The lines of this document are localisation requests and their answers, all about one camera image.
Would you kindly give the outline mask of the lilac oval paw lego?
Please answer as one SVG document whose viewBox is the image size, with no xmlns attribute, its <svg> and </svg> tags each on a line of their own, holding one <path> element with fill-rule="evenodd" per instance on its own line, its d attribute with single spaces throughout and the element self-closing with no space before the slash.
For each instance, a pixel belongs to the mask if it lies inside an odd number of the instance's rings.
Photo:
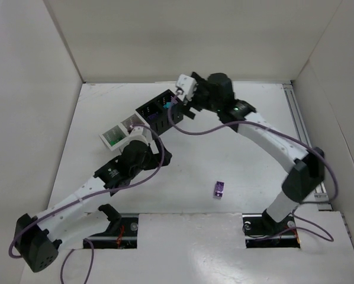
<svg viewBox="0 0 354 284">
<path fill-rule="evenodd" d="M 157 116 L 158 116 L 157 114 L 152 114 L 152 115 L 147 117 L 147 121 L 153 121 L 154 119 L 157 118 Z"/>
</svg>

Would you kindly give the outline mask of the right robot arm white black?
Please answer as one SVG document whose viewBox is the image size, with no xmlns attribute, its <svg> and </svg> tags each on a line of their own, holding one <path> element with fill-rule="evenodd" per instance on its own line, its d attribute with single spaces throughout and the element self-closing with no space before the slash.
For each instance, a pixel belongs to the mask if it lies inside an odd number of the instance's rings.
<svg viewBox="0 0 354 284">
<path fill-rule="evenodd" d="M 216 113 L 224 125 L 256 143 L 286 171 L 280 193 L 262 213 L 266 226 L 276 228 L 324 180 L 323 151 L 316 149 L 313 154 L 277 135 L 254 106 L 235 97 L 226 74 L 213 73 L 207 79 L 197 73 L 180 75 L 176 87 L 185 95 L 185 113 L 190 118 L 194 117 L 190 108 Z"/>
</svg>

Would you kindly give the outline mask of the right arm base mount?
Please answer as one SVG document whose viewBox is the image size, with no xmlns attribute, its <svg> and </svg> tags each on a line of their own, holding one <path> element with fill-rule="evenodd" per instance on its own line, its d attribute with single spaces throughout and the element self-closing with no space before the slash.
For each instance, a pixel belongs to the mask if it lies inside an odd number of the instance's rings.
<svg viewBox="0 0 354 284">
<path fill-rule="evenodd" d="M 300 248 L 294 218 L 289 215 L 280 223 L 267 224 L 262 214 L 242 215 L 247 249 Z"/>
</svg>

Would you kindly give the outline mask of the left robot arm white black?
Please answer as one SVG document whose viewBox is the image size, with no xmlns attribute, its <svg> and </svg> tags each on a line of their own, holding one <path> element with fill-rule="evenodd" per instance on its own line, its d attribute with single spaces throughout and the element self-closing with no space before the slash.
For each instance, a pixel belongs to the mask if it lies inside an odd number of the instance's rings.
<svg viewBox="0 0 354 284">
<path fill-rule="evenodd" d="M 172 154 L 159 140 L 155 143 L 157 153 L 144 142 L 131 141 L 66 199 L 43 212 L 17 219 L 14 247 L 32 272 L 47 268 L 68 245 L 119 227 L 121 215 L 110 205 L 112 196 L 132 188 L 131 181 L 140 172 L 170 163 Z"/>
</svg>

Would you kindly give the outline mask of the teal rounded lego brick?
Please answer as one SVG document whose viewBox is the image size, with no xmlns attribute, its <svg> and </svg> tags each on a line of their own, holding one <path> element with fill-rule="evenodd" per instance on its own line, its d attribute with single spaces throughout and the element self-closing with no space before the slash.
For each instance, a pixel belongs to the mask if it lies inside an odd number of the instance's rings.
<svg viewBox="0 0 354 284">
<path fill-rule="evenodd" d="M 170 108 L 170 106 L 171 106 L 171 103 L 170 102 L 167 102 L 167 103 L 165 103 L 164 104 L 164 109 L 168 109 L 168 108 Z"/>
</svg>

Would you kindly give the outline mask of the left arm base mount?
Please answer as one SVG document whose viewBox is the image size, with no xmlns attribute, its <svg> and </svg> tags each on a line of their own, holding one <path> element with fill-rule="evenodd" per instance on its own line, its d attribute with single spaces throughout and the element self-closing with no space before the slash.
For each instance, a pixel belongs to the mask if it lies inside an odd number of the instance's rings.
<svg viewBox="0 0 354 284">
<path fill-rule="evenodd" d="M 88 240 L 95 249 L 136 249 L 138 229 L 139 214 L 124 214 L 117 227 L 110 224 L 103 233 L 90 236 Z"/>
</svg>

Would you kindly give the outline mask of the purple lego brick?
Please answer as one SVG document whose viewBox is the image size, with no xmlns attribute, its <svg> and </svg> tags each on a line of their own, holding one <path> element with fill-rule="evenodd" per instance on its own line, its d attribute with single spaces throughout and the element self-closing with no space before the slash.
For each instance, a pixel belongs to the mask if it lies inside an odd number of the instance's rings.
<svg viewBox="0 0 354 284">
<path fill-rule="evenodd" d="M 215 198 L 222 198 L 223 191 L 224 191 L 224 182 L 216 181 L 213 196 Z"/>
</svg>

